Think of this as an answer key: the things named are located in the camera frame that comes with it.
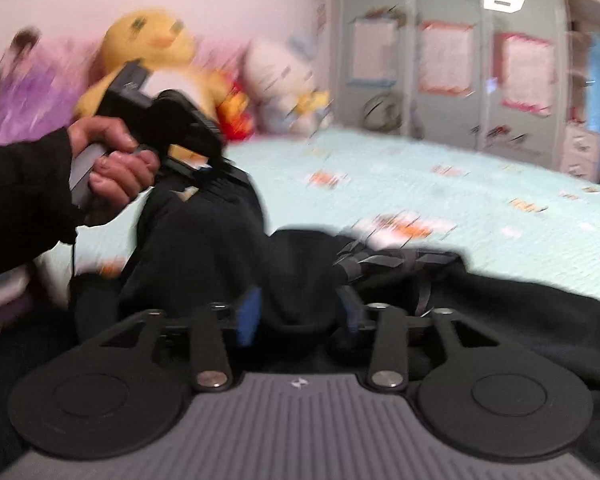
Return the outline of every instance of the gray platform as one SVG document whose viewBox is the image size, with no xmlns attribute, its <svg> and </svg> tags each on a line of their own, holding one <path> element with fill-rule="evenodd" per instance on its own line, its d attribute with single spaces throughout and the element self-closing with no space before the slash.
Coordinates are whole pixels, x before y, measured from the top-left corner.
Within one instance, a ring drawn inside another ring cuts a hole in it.
<svg viewBox="0 0 600 480">
<path fill-rule="evenodd" d="M 600 480 L 565 454 L 535 465 L 467 457 L 408 403 L 353 375 L 248 374 L 196 397 L 162 439 L 126 456 L 66 462 L 30 452 L 1 480 Z"/>
</svg>

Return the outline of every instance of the black jacket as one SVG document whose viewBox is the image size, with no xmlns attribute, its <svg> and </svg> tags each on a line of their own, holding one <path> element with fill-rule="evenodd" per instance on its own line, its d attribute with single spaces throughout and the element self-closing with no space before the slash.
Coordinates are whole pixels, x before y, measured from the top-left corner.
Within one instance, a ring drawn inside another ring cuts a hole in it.
<svg viewBox="0 0 600 480">
<path fill-rule="evenodd" d="M 71 162 L 65 128 L 0 146 L 0 273 L 75 241 L 80 214 L 69 190 Z"/>
</svg>

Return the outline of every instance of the ceiling light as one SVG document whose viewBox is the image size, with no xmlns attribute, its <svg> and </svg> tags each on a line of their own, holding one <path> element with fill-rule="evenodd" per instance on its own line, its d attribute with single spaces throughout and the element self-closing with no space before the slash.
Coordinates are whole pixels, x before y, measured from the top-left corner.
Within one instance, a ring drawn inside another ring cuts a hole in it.
<svg viewBox="0 0 600 480">
<path fill-rule="evenodd" d="M 482 0 L 485 9 L 508 13 L 518 12 L 524 3 L 525 0 Z"/>
</svg>

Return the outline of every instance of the white furniture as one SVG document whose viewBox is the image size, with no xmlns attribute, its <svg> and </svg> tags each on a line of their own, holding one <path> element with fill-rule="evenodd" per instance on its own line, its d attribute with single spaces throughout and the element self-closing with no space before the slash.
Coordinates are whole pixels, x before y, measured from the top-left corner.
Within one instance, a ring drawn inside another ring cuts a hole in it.
<svg viewBox="0 0 600 480">
<path fill-rule="evenodd" d="M 567 124 L 560 172 L 598 182 L 600 180 L 600 135 L 578 124 Z"/>
<path fill-rule="evenodd" d="M 564 128 L 570 99 L 572 64 L 567 39 L 568 20 L 564 0 L 524 0 L 516 12 L 486 9 L 483 0 L 332 0 L 331 90 L 336 119 L 345 126 L 362 126 L 365 104 L 387 88 L 352 84 L 354 30 L 361 16 L 378 9 L 397 7 L 407 16 L 399 29 L 400 67 L 392 92 L 402 97 L 401 133 L 464 150 L 479 150 L 520 162 L 558 170 L 562 158 Z M 421 91 L 422 25 L 443 22 L 472 27 L 471 92 L 465 96 Z M 548 116 L 504 105 L 503 32 L 538 38 L 554 48 L 555 83 L 548 89 Z M 587 44 L 586 36 L 573 41 Z M 587 49 L 578 50 L 578 87 L 586 84 Z"/>
</svg>

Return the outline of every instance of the hand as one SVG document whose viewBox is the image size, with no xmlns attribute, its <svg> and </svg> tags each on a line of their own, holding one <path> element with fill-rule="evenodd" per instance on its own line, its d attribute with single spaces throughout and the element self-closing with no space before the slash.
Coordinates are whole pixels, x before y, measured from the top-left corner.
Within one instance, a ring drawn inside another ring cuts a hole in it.
<svg viewBox="0 0 600 480">
<path fill-rule="evenodd" d="M 83 118 L 69 126 L 68 132 L 74 157 L 93 142 L 102 142 L 117 150 L 94 164 L 90 186 L 95 195 L 95 204 L 88 224 L 103 224 L 112 220 L 141 191 L 154 184 L 160 161 L 149 150 L 132 155 L 138 143 L 122 120 Z"/>
</svg>

